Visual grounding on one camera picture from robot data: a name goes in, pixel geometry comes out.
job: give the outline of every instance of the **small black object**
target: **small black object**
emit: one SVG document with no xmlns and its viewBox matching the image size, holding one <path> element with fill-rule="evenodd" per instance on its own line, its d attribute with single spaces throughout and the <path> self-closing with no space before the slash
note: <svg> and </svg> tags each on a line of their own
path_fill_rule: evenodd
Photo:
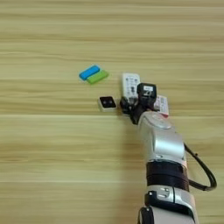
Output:
<svg viewBox="0 0 224 224">
<path fill-rule="evenodd" d="M 137 86 L 138 103 L 145 109 L 154 110 L 154 104 L 157 100 L 157 86 L 149 83 L 140 83 Z"/>
<path fill-rule="evenodd" d="M 116 109 L 116 102 L 112 96 L 102 96 L 99 100 L 102 111 L 113 111 Z"/>
<path fill-rule="evenodd" d="M 154 215 L 150 206 L 140 209 L 137 224 L 154 224 Z"/>
</svg>

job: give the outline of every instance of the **eraser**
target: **eraser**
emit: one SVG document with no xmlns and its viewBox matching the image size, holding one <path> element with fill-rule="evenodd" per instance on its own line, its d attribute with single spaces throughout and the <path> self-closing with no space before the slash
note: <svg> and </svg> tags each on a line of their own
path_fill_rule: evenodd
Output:
<svg viewBox="0 0 224 224">
<path fill-rule="evenodd" d="M 116 111 L 116 102 L 112 96 L 102 96 L 98 100 L 101 111 L 113 112 Z"/>
<path fill-rule="evenodd" d="M 99 73 L 96 73 L 95 75 L 92 75 L 90 77 L 87 78 L 88 83 L 90 84 L 94 84 L 100 80 L 103 80 L 105 78 L 107 78 L 109 76 L 109 73 L 101 70 Z"/>
<path fill-rule="evenodd" d="M 80 73 L 80 77 L 85 81 L 88 77 L 90 77 L 93 74 L 96 74 L 100 72 L 100 68 L 98 66 L 91 66 L 87 70 Z"/>
</svg>

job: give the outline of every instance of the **white sticker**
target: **white sticker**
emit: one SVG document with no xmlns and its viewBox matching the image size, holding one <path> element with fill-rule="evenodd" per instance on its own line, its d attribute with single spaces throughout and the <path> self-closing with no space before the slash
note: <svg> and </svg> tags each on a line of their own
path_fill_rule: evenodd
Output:
<svg viewBox="0 0 224 224">
<path fill-rule="evenodd" d="M 152 92 L 153 91 L 153 87 L 144 86 L 143 90 Z"/>
</svg>

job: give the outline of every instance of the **blue block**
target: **blue block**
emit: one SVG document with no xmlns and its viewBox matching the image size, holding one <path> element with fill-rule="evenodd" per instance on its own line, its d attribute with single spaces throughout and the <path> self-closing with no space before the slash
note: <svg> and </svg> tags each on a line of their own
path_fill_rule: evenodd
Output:
<svg viewBox="0 0 224 224">
<path fill-rule="evenodd" d="M 91 66 L 87 70 L 80 73 L 80 77 L 85 81 L 89 76 L 100 72 L 100 68 L 98 66 Z"/>
</svg>

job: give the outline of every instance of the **black band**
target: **black band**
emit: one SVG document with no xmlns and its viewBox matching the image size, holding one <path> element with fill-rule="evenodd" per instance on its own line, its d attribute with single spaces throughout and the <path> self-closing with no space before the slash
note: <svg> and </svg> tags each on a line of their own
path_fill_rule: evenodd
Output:
<svg viewBox="0 0 224 224">
<path fill-rule="evenodd" d="M 150 162 L 147 168 L 147 186 L 172 186 L 189 192 L 186 168 L 173 162 Z"/>
</svg>

